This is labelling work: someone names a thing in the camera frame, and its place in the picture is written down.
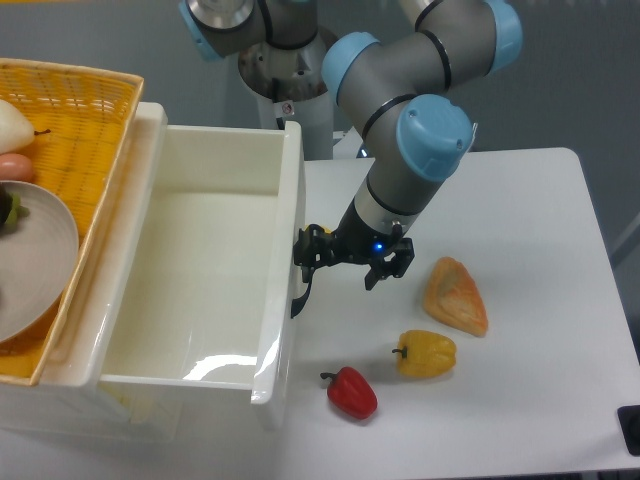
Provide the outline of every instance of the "yellow bell pepper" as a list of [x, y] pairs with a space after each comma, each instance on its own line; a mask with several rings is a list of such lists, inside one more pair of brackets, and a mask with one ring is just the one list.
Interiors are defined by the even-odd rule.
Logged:
[[450, 338], [425, 330], [409, 330], [398, 340], [397, 368], [410, 377], [437, 377], [456, 364], [456, 344]]

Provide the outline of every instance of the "pepper stem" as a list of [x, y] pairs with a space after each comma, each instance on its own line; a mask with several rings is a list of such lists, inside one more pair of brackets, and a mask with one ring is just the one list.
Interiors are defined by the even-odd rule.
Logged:
[[338, 375], [335, 373], [322, 372], [320, 374], [320, 378], [322, 378], [323, 380], [326, 380], [327, 378], [330, 378], [331, 380], [335, 380], [337, 377]]
[[400, 350], [399, 348], [394, 348], [393, 350], [391, 350], [391, 353], [400, 353], [402, 354], [402, 358], [407, 358], [407, 346], [405, 345], [402, 350]]

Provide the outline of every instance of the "red bell pepper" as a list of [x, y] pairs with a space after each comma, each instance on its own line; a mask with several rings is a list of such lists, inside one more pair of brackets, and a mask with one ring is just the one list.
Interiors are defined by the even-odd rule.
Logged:
[[343, 367], [337, 374], [325, 372], [320, 377], [331, 379], [327, 388], [329, 400], [352, 417], [364, 420], [378, 408], [376, 394], [355, 368]]

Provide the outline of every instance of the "gray floor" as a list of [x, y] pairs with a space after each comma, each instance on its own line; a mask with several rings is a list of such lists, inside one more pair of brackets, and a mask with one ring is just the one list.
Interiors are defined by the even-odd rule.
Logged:
[[[410, 31], [395, 1], [321, 0], [338, 35], [391, 42]], [[514, 0], [525, 34], [518, 63], [451, 92], [479, 123], [476, 149], [568, 147], [580, 156], [607, 246], [640, 211], [640, 0]], [[234, 58], [201, 61], [176, 0], [0, 6], [0, 56], [137, 73], [145, 101], [173, 124], [258, 127]], [[336, 112], [336, 125], [347, 129]], [[543, 194], [544, 185], [540, 186]], [[616, 272], [640, 339], [640, 253]]]

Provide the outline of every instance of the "blue joint cap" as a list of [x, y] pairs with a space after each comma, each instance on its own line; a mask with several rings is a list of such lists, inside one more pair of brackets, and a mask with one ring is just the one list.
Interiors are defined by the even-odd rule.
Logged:
[[334, 43], [325, 55], [322, 62], [322, 79], [336, 105], [340, 85], [351, 64], [365, 48], [374, 43], [380, 42], [373, 35], [366, 32], [353, 32]]
[[204, 38], [204, 35], [202, 35], [198, 24], [191, 16], [191, 13], [189, 13], [189, 7], [187, 7], [186, 0], [182, 0], [178, 4], [178, 10], [180, 10], [180, 15], [182, 15], [182, 19], [189, 29], [189, 33], [191, 33], [191, 38], [196, 44], [196, 48], [198, 49], [198, 52], [200, 52], [200, 56], [207, 62], [222, 60], [220, 54], [213, 49], [211, 44], [207, 42], [207, 39]]
[[504, 0], [484, 0], [496, 22], [496, 53], [489, 73], [513, 63], [522, 50], [522, 25], [511, 5]]
[[437, 95], [420, 95], [400, 113], [396, 140], [416, 175], [441, 183], [458, 168], [473, 142], [473, 126], [461, 108]]

